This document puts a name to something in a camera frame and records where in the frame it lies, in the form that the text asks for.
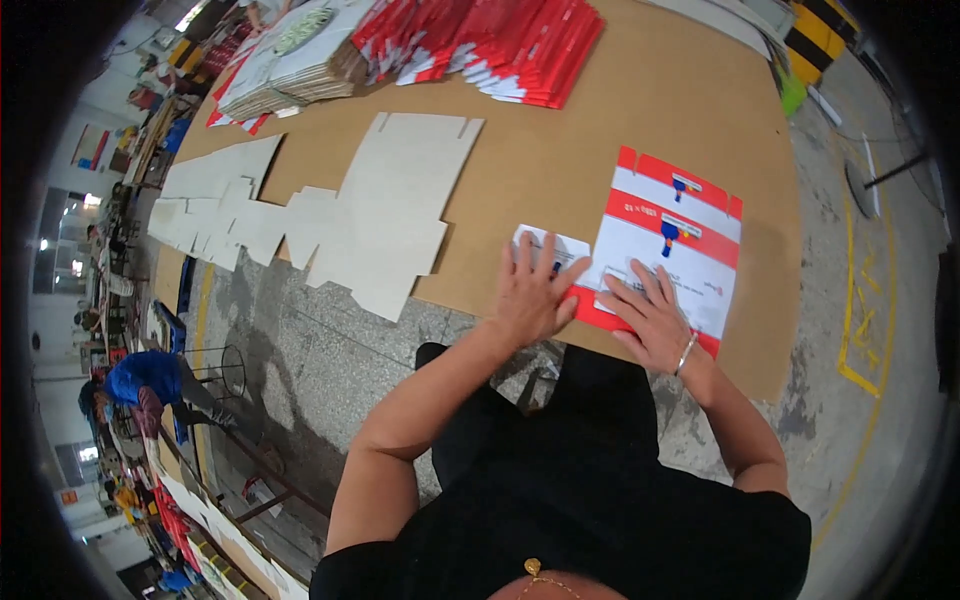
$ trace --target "black shirt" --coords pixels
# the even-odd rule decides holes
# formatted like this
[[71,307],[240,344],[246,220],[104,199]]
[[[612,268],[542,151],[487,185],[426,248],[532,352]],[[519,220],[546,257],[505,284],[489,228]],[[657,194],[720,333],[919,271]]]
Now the black shirt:
[[395,541],[321,560],[311,599],[486,599],[527,576],[529,558],[627,598],[800,593],[810,519],[785,496],[666,468],[568,420],[525,431],[487,451]]

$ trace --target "yellow and black striped post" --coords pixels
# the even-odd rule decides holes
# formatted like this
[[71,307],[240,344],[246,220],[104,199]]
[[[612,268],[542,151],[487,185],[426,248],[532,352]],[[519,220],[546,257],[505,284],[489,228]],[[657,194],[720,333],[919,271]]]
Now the yellow and black striped post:
[[860,26],[836,0],[793,2],[793,9],[797,21],[785,39],[790,66],[804,85],[816,84]]

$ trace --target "hand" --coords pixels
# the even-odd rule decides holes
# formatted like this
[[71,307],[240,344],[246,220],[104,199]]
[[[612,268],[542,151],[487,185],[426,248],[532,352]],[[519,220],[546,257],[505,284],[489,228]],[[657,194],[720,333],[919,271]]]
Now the hand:
[[657,282],[636,259],[630,261],[630,268],[640,278],[646,298],[612,275],[605,275],[604,281],[613,293],[604,292],[597,298],[636,332],[619,330],[613,337],[627,347],[640,366],[672,373],[690,341],[690,328],[677,308],[670,276],[663,267],[657,267]]
[[554,277],[553,251],[557,236],[543,238],[540,259],[533,265],[533,235],[524,231],[517,249],[517,262],[508,242],[500,259],[496,284],[496,302],[490,320],[507,336],[514,349],[524,348],[551,338],[573,319],[577,297],[561,298],[577,277],[590,266],[583,257]]

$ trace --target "cardboard table surface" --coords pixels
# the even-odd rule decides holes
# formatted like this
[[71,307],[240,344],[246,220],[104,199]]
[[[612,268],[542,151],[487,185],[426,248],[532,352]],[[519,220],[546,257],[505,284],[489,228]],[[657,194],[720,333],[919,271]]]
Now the cardboard table surface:
[[[591,0],[607,20],[562,110],[497,102],[459,75],[441,83],[359,87],[352,98],[271,117],[286,132],[260,199],[286,204],[305,185],[338,189],[380,111],[483,117],[442,219],[434,274],[414,296],[484,315],[500,245],[518,224],[591,245],[621,145],[656,156],[743,200],[736,288],[718,361],[754,399],[777,401],[796,334],[801,232],[786,119],[766,60],[676,13],[634,0]],[[204,102],[177,162],[250,141],[207,128]],[[278,253],[286,257],[281,246]],[[574,322],[557,338],[629,358],[610,333]]]

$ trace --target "person in blue jacket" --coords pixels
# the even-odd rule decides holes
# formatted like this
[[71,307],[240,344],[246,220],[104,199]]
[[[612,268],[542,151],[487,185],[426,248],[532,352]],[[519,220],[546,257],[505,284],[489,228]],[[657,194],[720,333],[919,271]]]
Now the person in blue jacket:
[[[103,392],[114,404],[128,406],[144,437],[155,440],[163,407],[170,405],[178,421],[216,424],[260,444],[263,429],[255,421],[233,413],[197,380],[179,354],[147,350],[129,354],[104,381]],[[199,409],[190,410],[184,401]]]

